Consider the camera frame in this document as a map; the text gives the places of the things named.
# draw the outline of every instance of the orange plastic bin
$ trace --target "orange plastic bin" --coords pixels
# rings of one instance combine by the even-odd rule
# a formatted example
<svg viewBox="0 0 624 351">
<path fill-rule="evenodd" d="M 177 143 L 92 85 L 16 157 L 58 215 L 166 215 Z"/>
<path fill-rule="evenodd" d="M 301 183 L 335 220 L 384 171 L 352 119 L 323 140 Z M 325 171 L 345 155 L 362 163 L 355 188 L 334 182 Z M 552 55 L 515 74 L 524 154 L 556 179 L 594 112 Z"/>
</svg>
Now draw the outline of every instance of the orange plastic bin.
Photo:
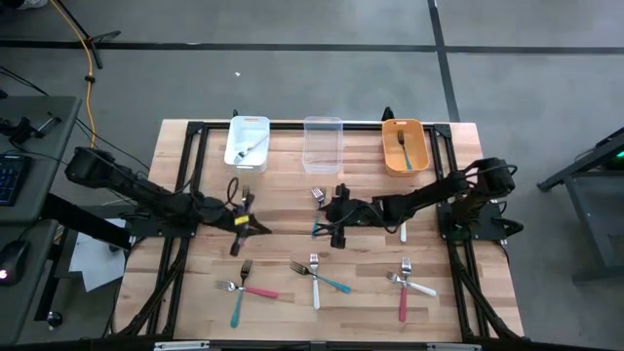
<svg viewBox="0 0 624 351">
<path fill-rule="evenodd" d="M 408 170 L 406 153 L 399 143 L 399 131 L 403 131 L 411 171 Z M 425 170 L 429 166 L 425 133 L 420 122 L 406 119 L 388 120 L 383 122 L 381 134 L 386 172 L 390 176 L 415 176 L 417 172 Z"/>
</svg>

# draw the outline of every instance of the gray floor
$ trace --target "gray floor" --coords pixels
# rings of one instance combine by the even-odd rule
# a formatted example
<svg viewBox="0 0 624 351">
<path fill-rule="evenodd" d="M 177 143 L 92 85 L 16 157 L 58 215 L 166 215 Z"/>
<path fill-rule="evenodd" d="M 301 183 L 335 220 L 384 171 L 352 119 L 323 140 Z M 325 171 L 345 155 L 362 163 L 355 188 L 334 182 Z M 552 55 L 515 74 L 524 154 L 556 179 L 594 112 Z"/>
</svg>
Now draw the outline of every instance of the gray floor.
<svg viewBox="0 0 624 351">
<path fill-rule="evenodd" d="M 433 44 L 426 0 L 66 4 L 94 33 L 121 29 L 119 39 L 128 41 Z M 624 45 L 618 0 L 438 4 L 448 45 Z M 174 23 L 165 26 L 171 19 Z M 73 39 L 52 7 L 5 14 L 0 37 Z M 147 163 L 164 118 L 223 118 L 237 108 L 272 118 L 377 120 L 383 107 L 391 105 L 399 116 L 449 119 L 435 54 L 105 51 L 102 59 L 105 68 L 96 72 L 93 97 L 97 130 Z M 534 186 L 622 127 L 624 56 L 449 55 L 448 60 L 461 120 L 478 124 L 487 156 L 520 167 L 506 216 L 526 226 L 510 240 L 526 335 L 624 349 L 624 285 L 572 284 L 570 275 L 591 269 L 594 260 L 565 190 L 542 194 Z M 84 94 L 81 51 L 0 49 L 0 64 L 54 95 Z M 4 77 L 0 86 L 13 95 L 34 94 Z M 84 111 L 81 118 L 86 121 Z M 76 130 L 68 150 L 86 141 Z M 118 159 L 137 166 L 123 155 Z M 54 189 L 84 205 L 114 199 L 69 184 L 62 175 Z M 109 305 L 112 288 L 93 299 Z M 88 307 L 93 299 L 58 299 L 67 320 L 92 328 L 45 332 L 32 327 L 22 341 L 99 336 L 106 308 L 97 312 Z"/>
</svg>

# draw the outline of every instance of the keyboard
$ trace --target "keyboard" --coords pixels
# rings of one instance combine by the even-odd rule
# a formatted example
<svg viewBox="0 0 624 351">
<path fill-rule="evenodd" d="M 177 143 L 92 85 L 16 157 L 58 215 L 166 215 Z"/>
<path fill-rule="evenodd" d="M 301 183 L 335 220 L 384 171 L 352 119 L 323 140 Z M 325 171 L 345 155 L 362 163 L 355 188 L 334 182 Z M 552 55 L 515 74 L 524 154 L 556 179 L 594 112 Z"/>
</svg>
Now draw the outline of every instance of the keyboard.
<svg viewBox="0 0 624 351">
<path fill-rule="evenodd" d="M 0 206 L 12 206 L 16 202 L 30 161 L 28 156 L 0 156 Z"/>
</svg>

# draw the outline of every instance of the orange cable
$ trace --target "orange cable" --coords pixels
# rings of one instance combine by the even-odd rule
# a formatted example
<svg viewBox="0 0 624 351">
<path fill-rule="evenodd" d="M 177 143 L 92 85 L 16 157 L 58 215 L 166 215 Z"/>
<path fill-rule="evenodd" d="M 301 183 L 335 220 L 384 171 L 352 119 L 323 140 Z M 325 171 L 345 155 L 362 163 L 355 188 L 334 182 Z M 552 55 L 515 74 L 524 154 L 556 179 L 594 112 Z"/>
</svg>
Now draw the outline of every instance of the orange cable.
<svg viewBox="0 0 624 351">
<path fill-rule="evenodd" d="M 91 113 L 91 89 L 92 89 L 93 82 L 89 80 L 89 79 L 93 80 L 94 78 L 94 64 L 91 61 L 91 55 L 89 54 L 89 49 L 87 48 L 87 44 L 85 44 L 85 41 L 82 39 L 82 36 L 78 32 L 78 29 L 76 29 L 76 27 L 71 22 L 71 20 L 67 18 L 67 16 L 60 9 L 59 5 L 57 4 L 55 0 L 50 0 L 50 2 L 52 3 L 52 5 L 54 5 L 58 13 L 63 17 L 63 19 L 67 22 L 67 24 L 69 24 L 69 26 L 71 27 L 71 30 L 74 31 L 74 33 L 78 37 L 78 40 L 80 40 L 80 44 L 82 44 L 82 47 L 85 49 L 85 54 L 87 55 L 87 61 L 89 62 L 89 75 L 87 76 L 88 77 L 87 79 L 87 114 L 89 115 L 89 122 L 91 123 L 91 148 L 94 148 L 94 145 L 96 144 L 96 124 L 94 123 L 94 116 Z"/>
</svg>

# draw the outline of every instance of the white plastic bin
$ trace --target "white plastic bin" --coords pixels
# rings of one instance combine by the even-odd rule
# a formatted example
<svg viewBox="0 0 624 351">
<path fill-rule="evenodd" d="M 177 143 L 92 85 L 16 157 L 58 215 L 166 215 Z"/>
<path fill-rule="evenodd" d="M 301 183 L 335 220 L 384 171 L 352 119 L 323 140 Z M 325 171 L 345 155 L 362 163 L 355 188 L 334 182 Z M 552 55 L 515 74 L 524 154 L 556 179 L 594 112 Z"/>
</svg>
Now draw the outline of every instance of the white plastic bin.
<svg viewBox="0 0 624 351">
<path fill-rule="evenodd" d="M 342 165 L 342 120 L 337 117 L 306 117 L 301 162 L 309 174 L 332 175 Z"/>
<path fill-rule="evenodd" d="M 269 153 L 271 121 L 262 116 L 236 116 L 230 121 L 230 130 L 225 145 L 225 164 L 243 172 L 262 173 L 266 171 Z M 237 158 L 241 151 L 250 150 L 244 158 Z"/>
</svg>

